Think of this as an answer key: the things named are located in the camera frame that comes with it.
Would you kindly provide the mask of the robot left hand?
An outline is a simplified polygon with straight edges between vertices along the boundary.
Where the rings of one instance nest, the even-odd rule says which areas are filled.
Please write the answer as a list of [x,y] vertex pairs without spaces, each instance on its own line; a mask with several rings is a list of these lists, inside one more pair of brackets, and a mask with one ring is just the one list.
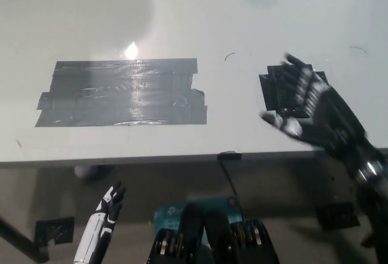
[[121,212],[124,194],[125,187],[120,181],[104,194],[87,222],[74,263],[102,263]]

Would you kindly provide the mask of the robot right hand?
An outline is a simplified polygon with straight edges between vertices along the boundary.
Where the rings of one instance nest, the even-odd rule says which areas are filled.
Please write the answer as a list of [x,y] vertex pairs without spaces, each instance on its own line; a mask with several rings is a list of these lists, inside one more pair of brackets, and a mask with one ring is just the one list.
[[288,112],[261,112],[260,117],[291,139],[325,149],[334,158],[343,158],[358,147],[369,145],[365,128],[351,108],[314,70],[297,57],[286,53],[283,84],[309,121],[297,120]]

